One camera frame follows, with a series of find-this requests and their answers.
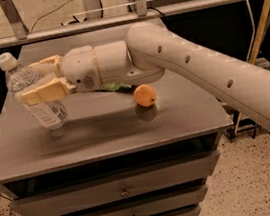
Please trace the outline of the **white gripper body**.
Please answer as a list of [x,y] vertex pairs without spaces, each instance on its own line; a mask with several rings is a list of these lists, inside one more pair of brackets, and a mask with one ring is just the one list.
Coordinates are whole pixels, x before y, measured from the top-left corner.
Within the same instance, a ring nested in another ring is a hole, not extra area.
[[76,92],[97,91],[101,88],[93,48],[89,45],[67,52],[61,63],[61,73],[75,86]]

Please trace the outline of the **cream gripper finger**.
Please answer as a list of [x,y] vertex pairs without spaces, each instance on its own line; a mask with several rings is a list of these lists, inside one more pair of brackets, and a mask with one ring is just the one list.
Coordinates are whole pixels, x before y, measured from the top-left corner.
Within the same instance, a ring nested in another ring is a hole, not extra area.
[[75,86],[65,77],[57,77],[50,73],[41,77],[35,84],[22,89],[15,94],[15,98],[20,103],[28,106],[38,103],[61,100],[75,91]]
[[63,57],[59,55],[49,56],[45,59],[41,59],[38,62],[29,64],[30,67],[35,69],[41,77],[44,77],[50,73],[55,74],[57,77],[61,76],[61,64]]

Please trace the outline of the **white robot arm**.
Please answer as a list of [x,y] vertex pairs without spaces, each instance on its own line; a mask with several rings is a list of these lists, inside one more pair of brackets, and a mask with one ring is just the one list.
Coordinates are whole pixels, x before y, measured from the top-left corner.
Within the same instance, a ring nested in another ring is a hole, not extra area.
[[270,130],[270,71],[240,61],[150,22],[127,29],[124,39],[73,48],[35,63],[41,79],[18,92],[26,105],[97,91],[105,83],[143,84],[172,71]]

